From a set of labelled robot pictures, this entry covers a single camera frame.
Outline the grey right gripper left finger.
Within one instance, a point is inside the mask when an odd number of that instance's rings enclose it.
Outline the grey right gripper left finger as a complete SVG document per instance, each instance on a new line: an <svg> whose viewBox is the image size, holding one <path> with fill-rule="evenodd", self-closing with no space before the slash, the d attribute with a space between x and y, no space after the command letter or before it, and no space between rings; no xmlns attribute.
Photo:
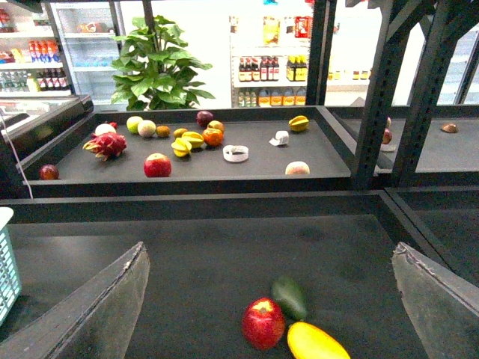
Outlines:
<svg viewBox="0 0 479 359"><path fill-rule="evenodd" d="M2 358L124 358L150 272L139 242L1 344Z"/></svg>

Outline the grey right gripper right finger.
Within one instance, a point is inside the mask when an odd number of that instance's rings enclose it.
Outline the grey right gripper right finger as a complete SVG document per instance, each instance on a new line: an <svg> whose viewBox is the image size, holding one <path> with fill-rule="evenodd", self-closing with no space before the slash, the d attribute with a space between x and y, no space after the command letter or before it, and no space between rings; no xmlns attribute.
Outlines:
<svg viewBox="0 0 479 359"><path fill-rule="evenodd" d="M403 306L429 358L478 357L478 287L404 242L391 259Z"/></svg>

